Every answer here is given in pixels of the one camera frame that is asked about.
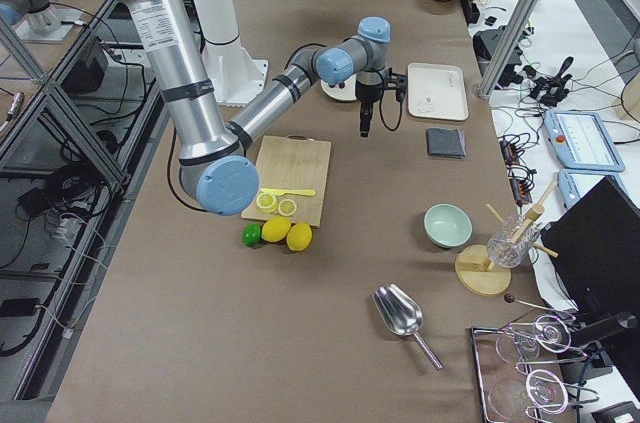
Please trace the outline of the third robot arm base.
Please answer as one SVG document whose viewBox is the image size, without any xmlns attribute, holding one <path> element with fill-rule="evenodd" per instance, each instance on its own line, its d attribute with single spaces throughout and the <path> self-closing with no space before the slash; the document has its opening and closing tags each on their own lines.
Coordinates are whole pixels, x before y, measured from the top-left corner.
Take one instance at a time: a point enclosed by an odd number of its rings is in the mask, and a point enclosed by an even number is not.
<svg viewBox="0 0 640 423">
<path fill-rule="evenodd" d="M 1 0 L 1 20 L 25 42 L 59 43 L 71 31 L 50 0 Z"/>
</svg>

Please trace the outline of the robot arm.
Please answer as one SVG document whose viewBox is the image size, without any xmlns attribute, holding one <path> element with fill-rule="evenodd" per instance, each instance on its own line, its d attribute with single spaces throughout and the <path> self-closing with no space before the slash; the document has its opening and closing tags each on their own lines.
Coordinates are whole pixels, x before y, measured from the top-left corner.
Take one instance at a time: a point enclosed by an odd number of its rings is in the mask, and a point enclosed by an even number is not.
<svg viewBox="0 0 640 423">
<path fill-rule="evenodd" d="M 274 76 L 230 121 L 216 100 L 219 79 L 202 59 L 183 0 L 115 0 L 125 5 L 141 40 L 181 142 L 180 182 L 203 210 L 218 215 L 241 213 L 259 190 L 259 174 L 244 156 L 254 140 L 317 81 L 336 86 L 354 77 L 361 104 L 360 132 L 366 135 L 373 105 L 388 90 L 403 101 L 405 75 L 387 66 L 390 23 L 377 16 L 362 19 L 355 35 L 337 46 L 301 48 L 286 69 Z M 226 41 L 238 38 L 233 0 L 194 0 L 201 24 L 227 28 Z"/>
</svg>

